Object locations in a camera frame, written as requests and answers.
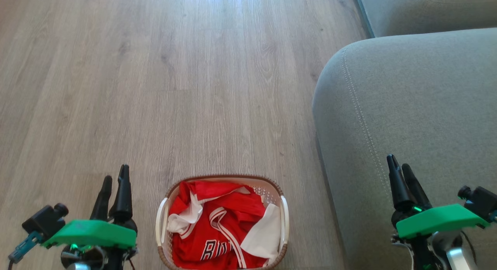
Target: gray sofa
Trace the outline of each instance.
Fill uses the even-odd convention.
[[[386,156],[412,166],[434,206],[460,202],[463,185],[497,192],[497,28],[350,44],[323,69],[313,113],[349,268],[408,270],[390,244]],[[497,228],[467,233],[479,269],[495,269]]]
[[[357,0],[371,36],[496,26],[497,0]]]

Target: cable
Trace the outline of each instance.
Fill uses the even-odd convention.
[[[136,269],[135,269],[135,265],[133,265],[133,262],[132,262],[131,260],[129,260],[129,263],[131,264],[131,268],[132,268],[133,270],[136,270]]]
[[[471,241],[469,240],[469,238],[467,237],[467,234],[464,231],[461,231],[461,233],[464,235],[464,238],[467,240],[467,244],[469,245],[469,248],[471,249],[471,254],[473,255],[474,264],[477,264],[476,263],[476,252],[474,251],[473,244],[471,244]]]

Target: clothing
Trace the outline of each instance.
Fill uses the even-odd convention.
[[[172,258],[181,268],[258,268],[278,255],[279,207],[247,185],[183,182],[169,210]]]

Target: robotic arm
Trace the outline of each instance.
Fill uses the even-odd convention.
[[[392,224],[397,234],[392,244],[407,247],[413,270],[476,270],[473,258],[462,251],[463,228],[486,228],[497,222],[497,196],[477,187],[462,187],[459,204],[433,208],[410,166],[399,166],[387,156],[395,212]]]
[[[64,268],[69,270],[122,270],[124,262],[137,254],[138,228],[131,219],[131,183],[129,166],[119,172],[119,187],[114,205],[107,217],[112,192],[112,177],[106,176],[98,193],[89,220],[73,220],[66,224],[69,210],[61,203],[39,210],[23,223],[28,237],[9,255],[10,265],[17,264],[35,245],[50,249],[66,245],[61,254]]]

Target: basket handle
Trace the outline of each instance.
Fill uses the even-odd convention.
[[[284,196],[280,196],[281,197],[281,206],[283,208],[283,219],[284,219],[284,226],[282,226],[282,228],[284,228],[284,233],[283,231],[281,232],[281,242],[283,242],[283,244],[287,244],[288,243],[288,237],[290,236],[290,215],[288,213],[288,203],[286,202],[286,198]]]
[[[166,220],[167,220],[167,213],[165,213],[164,215],[164,220],[163,220],[163,224],[161,225],[160,224],[160,218],[162,217],[163,213],[164,213],[164,207],[169,207],[168,205],[166,205],[167,201],[167,197],[165,197],[162,202],[160,202],[160,205],[158,206],[158,210],[157,210],[157,217],[156,217],[156,242],[157,242],[157,246],[158,247],[162,247],[162,243],[164,242],[164,235],[165,235],[165,223],[166,223]]]

